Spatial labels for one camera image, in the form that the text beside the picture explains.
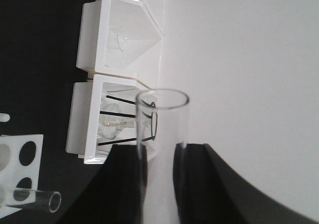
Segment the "white panel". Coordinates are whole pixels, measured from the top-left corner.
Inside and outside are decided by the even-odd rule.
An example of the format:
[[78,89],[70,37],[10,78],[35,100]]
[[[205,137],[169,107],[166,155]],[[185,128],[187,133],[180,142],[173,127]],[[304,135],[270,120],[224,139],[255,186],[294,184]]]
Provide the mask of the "white panel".
[[92,82],[74,84],[66,152],[84,155]]

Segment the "glass beaker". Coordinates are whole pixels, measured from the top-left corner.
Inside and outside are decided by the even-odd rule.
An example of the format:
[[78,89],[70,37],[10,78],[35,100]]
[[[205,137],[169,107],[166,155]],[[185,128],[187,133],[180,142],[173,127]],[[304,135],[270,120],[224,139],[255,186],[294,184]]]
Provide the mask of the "glass beaker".
[[[148,90],[137,95],[136,104],[141,223],[179,224],[176,199],[182,197],[174,189],[180,190],[184,183],[189,97],[177,90]],[[173,181],[173,168],[179,187]]]

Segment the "white plastic stand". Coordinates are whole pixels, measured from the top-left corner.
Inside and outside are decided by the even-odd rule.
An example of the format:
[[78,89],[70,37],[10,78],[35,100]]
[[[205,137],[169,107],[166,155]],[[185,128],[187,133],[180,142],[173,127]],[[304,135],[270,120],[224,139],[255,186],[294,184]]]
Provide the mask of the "white plastic stand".
[[[137,93],[146,89],[134,80],[103,75],[94,75],[93,82],[76,83],[66,151],[84,158],[85,164],[104,163],[112,146],[97,144],[112,140],[98,137],[100,111],[103,111],[103,107],[107,104],[117,104],[122,113],[132,115],[136,113],[134,104],[108,99],[106,95],[134,102]],[[114,140],[134,137],[136,137],[134,127],[124,128]],[[130,143],[135,144],[135,141],[126,142],[126,144]]]
[[77,67],[158,86],[162,34],[141,0],[84,4]]
[[[0,185],[15,188],[19,182],[26,180],[30,183],[29,189],[37,190],[40,160],[42,153],[42,134],[0,136]],[[24,152],[28,158],[23,159]],[[14,197],[0,193],[0,202],[10,200],[10,203],[26,204],[34,202],[35,196],[19,201]],[[21,209],[1,206],[0,218],[13,214]]]

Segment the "black metal rod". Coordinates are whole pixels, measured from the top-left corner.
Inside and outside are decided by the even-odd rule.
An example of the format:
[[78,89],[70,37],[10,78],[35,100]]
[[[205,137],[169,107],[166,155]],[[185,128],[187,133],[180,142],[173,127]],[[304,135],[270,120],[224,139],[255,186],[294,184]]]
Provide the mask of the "black metal rod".
[[[153,139],[153,137],[148,137],[148,138],[144,138],[142,139],[142,141],[148,141]],[[102,146],[102,145],[108,145],[108,144],[115,144],[115,143],[124,143],[124,142],[130,142],[130,141],[135,141],[137,140],[136,138],[127,138],[127,139],[120,139],[120,140],[114,140],[114,141],[109,141],[109,142],[103,142],[103,143],[98,143],[98,146]]]
[[121,98],[114,97],[114,96],[106,96],[106,98],[110,98],[110,99],[113,99],[113,100],[116,100],[116,101],[122,101],[122,102],[125,102],[125,103],[129,103],[129,104],[135,105],[134,101],[128,101],[128,100],[121,99]]
[[121,117],[128,117],[128,118],[135,118],[136,117],[136,115],[134,115],[134,114],[114,113],[114,112],[108,112],[108,111],[100,111],[100,114],[107,114],[107,115],[121,116]]

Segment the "black surface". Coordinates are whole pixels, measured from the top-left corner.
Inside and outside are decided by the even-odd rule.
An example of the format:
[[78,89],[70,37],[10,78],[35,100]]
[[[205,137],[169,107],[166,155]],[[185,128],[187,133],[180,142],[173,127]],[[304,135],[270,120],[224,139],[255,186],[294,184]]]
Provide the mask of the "black surface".
[[317,224],[259,191],[237,174],[208,144],[204,144],[204,147],[211,169],[216,170],[222,186],[248,223]]
[[138,167],[136,146],[113,145],[100,171],[58,224],[139,224]]
[[52,224],[85,189],[100,165],[65,152],[82,4],[94,0],[0,0],[0,134],[44,134],[38,188],[60,191],[53,214],[19,211],[1,224]]
[[182,224],[248,224],[201,144],[176,146],[174,187]]

